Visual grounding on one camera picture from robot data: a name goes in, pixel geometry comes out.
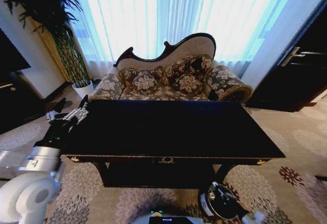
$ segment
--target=dark wooden table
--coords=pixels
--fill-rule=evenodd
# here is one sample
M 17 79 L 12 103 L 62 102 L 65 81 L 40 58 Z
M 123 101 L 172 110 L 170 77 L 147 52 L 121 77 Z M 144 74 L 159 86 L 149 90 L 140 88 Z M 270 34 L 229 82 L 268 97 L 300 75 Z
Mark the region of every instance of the dark wooden table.
M 63 154 L 92 162 L 106 187 L 200 188 L 236 165 L 285 157 L 237 103 L 93 100 L 87 109 Z

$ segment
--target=television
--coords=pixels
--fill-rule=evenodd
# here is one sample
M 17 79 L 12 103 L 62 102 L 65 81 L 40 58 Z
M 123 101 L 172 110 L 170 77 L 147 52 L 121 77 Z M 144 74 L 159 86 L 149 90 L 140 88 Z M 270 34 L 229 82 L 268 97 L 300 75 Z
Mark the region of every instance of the television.
M 0 46 L 0 74 L 7 74 L 12 71 L 31 67 L 16 47 L 11 43 L 2 29 L 0 29 Z

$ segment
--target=sofa armrest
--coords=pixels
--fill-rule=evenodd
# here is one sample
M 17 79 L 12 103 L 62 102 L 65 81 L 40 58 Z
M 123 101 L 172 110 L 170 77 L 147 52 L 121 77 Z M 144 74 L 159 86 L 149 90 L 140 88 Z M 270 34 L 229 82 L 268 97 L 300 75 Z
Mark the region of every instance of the sofa armrest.
M 244 103 L 252 94 L 252 87 L 223 65 L 212 68 L 205 75 L 203 84 L 203 92 L 210 100 Z
M 125 85 L 123 81 L 114 73 L 108 73 L 100 81 L 94 92 L 89 96 L 92 99 L 118 100 Z

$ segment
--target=floral carpet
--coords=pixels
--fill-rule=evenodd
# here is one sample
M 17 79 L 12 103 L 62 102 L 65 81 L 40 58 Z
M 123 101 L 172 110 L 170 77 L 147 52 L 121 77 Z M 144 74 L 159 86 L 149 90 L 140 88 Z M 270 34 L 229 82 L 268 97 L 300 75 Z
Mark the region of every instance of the floral carpet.
M 69 106 L 64 112 L 79 103 L 70 87 L 62 96 Z M 327 223 L 327 183 L 315 178 L 327 176 L 327 98 L 295 113 L 246 110 L 286 158 L 261 166 L 236 166 L 227 175 L 225 185 L 244 208 L 264 212 L 263 223 Z M 4 133 L 0 135 L 0 150 L 28 153 L 47 128 L 43 117 Z M 197 190 L 104 188 L 91 163 L 74 163 L 65 157 L 62 160 L 67 164 L 62 188 L 48 206 L 46 224 L 125 224 L 158 209 L 201 217 L 207 223 L 241 223 L 237 218 L 206 219 L 198 208 Z

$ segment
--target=black cabinet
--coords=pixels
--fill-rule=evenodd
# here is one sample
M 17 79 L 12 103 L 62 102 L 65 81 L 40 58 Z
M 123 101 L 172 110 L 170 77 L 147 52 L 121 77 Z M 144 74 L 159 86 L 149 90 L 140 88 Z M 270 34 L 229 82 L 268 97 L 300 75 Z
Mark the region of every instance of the black cabinet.
M 0 81 L 0 134 L 45 115 L 44 102 L 12 72 Z

